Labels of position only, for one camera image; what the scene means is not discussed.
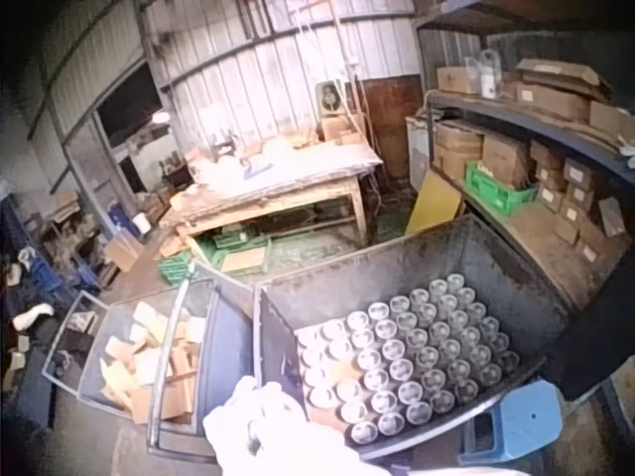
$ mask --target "yellow board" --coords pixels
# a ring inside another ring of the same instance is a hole
[[[410,215],[406,233],[417,233],[453,220],[461,202],[460,191],[438,174],[428,171]]]

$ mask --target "wooden plank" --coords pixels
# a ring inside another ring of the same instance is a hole
[[[270,196],[246,206],[234,207],[231,210],[216,213],[209,218],[179,225],[177,232],[183,237],[196,235],[206,230],[238,223],[257,216],[350,195],[354,187],[353,183],[357,184],[357,178],[341,178],[308,186],[301,190]]]

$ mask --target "gray metal bin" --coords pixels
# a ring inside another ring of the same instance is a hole
[[[279,382],[305,408],[295,330],[407,294],[450,273],[464,274],[479,300],[500,318],[521,367],[471,404],[356,449],[364,459],[388,455],[482,413],[536,373],[566,327],[567,307],[535,268],[474,216],[261,283],[254,304],[259,383]]]

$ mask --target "green plastic crate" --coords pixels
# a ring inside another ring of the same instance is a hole
[[[523,203],[536,199],[538,191],[534,187],[514,190],[481,172],[477,164],[478,161],[473,161],[467,165],[467,188],[501,213],[509,216]]]

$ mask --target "shelf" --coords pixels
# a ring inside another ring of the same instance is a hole
[[[620,0],[445,0],[414,20],[415,29],[472,35],[517,31],[630,31],[634,7]]]
[[[505,121],[541,134],[573,149],[587,157],[593,163],[603,166],[612,174],[626,181],[629,185],[635,186],[635,171],[626,167],[624,158],[611,152],[608,147],[602,146],[591,139],[586,139],[581,134],[564,129],[560,125],[550,124],[541,120],[539,114],[532,113],[530,115],[529,113],[524,113],[521,110],[510,107],[511,105],[507,106],[497,101],[479,97],[465,98],[459,95],[440,92],[431,93],[428,101],[431,106],[469,111]]]
[[[542,203],[521,205],[511,216],[505,216],[467,189],[463,180],[454,181],[437,168],[433,171],[460,191],[469,205],[529,258],[571,308],[585,307],[617,263],[617,259],[607,263],[600,274],[592,272],[581,255],[554,233],[557,216]]]

